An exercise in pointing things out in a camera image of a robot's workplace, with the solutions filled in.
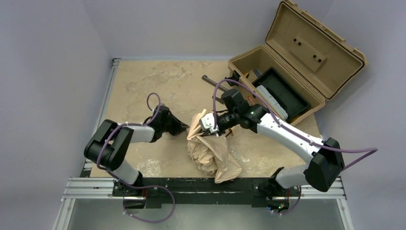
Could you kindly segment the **aluminium frame rail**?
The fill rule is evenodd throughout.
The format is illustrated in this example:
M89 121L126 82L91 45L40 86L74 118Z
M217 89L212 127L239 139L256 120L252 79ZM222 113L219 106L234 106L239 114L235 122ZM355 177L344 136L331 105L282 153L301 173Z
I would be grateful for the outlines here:
M152 73L159 70L161 74L168 76L185 69L187 73L195 80L201 74L208 73L216 80L219 79L218 73L225 73L226 62L223 60L137 60L135 58L114 58L113 66L109 76L109 84L103 99L102 107L97 118L96 127L99 127L102 120L109 112L109 105L114 102L112 93L118 90L118 83L130 76L138 76L140 72ZM111 177L102 177L101 171L96 169L94 163L90 160L85 161L80 177L70 178L64 194L62 196L62 205L58 216L54 222L54 230L73 229L73 215L77 211L80 201L123 201L137 199L135 196L113 196L116 179ZM333 207L333 217L324 219L325 223L330 220L335 224L327 224L329 229L352 230L354 225L347 205L347 196L342 179L335 180L332 188L323 193L317 191L309 185L302 185L300 189L292 187L285 196L275 196L274 201L289 199L293 202L299 201L322 201L322 206Z

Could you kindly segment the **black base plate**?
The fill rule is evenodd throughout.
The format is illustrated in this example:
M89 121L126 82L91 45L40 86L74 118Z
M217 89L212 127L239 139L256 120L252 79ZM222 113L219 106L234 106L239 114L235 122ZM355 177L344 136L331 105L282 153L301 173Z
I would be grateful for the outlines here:
M112 196L129 200L128 208L161 208L163 204L251 205L287 210L298 188L281 188L271 178L237 178L215 184L213 178L143 178L143 186L113 182Z

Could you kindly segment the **black toolbox tray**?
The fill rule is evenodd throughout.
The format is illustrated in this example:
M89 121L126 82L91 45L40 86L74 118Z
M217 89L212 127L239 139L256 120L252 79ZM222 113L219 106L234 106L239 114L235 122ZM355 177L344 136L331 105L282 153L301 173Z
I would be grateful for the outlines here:
M263 85L285 109L288 114L286 122L293 122L310 108L310 103L275 68L271 67L264 73L259 72L257 69L253 69L251 72L255 75L252 82L253 86L256 88Z

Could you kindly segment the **white plastic case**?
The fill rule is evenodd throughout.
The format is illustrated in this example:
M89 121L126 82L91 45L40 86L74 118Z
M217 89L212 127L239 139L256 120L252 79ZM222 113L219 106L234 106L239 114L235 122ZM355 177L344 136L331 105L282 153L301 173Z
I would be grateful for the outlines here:
M256 90L262 95L262 98L274 109L275 113L281 119L286 120L288 118L288 114L285 109L283 109L281 104L263 85L257 86Z

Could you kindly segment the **beige folding umbrella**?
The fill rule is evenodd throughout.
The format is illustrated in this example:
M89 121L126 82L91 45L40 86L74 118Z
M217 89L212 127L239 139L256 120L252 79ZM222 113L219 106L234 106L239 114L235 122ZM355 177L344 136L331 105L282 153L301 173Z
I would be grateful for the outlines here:
M243 173L241 165L230 154L224 136L204 136L199 123L209 112L203 109L193 116L186 137L188 155L205 175L213 176L215 184L236 179Z

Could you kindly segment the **tan plastic toolbox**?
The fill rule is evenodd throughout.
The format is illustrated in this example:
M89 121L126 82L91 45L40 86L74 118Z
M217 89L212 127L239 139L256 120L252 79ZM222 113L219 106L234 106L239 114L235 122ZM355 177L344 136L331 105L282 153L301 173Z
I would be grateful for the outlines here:
M230 73L252 90L254 77L248 73L274 68L306 99L310 106L293 116L293 126L324 107L366 65L362 52L289 0L280 2L265 44L228 62Z

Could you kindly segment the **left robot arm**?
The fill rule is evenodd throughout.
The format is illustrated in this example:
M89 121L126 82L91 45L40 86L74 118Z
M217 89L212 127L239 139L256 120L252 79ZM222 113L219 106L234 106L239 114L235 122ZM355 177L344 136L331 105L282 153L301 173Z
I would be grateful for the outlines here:
M154 143L163 133L177 136L189 128L164 105L143 123L102 122L84 149L84 157L125 185L142 187L142 173L125 159L131 143Z

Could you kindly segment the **black pipe fitting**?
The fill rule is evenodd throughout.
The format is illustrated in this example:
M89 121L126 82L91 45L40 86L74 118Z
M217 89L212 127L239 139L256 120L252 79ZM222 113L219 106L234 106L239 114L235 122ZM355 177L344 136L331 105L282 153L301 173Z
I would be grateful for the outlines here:
M209 83L209 84L212 85L212 86L216 86L216 85L218 84L216 81L214 81L214 80L208 78L207 75L202 75L202 80L205 81L205 82L207 82L207 83ZM218 89L220 89L220 90L223 91L223 92L228 91L228 88L226 88L226 87L224 87L224 86L221 86L221 85L218 86Z

